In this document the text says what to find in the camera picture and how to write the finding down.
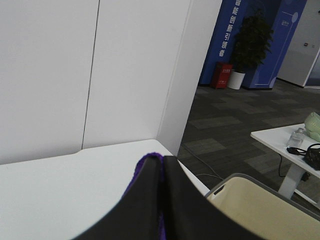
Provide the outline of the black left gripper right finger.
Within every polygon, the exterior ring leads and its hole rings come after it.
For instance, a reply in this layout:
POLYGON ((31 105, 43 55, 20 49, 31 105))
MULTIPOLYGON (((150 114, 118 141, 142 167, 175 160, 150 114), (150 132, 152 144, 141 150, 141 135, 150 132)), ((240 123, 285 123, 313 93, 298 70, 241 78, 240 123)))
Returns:
POLYGON ((214 207, 174 156, 163 157, 162 205, 167 240, 251 240, 253 234, 214 207))

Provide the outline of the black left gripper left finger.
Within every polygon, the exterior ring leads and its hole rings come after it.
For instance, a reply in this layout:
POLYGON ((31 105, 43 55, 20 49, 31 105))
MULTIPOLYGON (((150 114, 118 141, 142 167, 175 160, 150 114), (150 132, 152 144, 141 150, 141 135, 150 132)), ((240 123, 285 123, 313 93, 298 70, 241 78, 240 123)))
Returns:
MULTIPOLYGON (((99 221, 76 236, 77 240, 139 240, 138 231, 130 226, 129 218, 134 211, 128 210, 128 200, 120 198, 118 203, 99 221)), ((142 240, 150 240, 147 234, 142 240)))

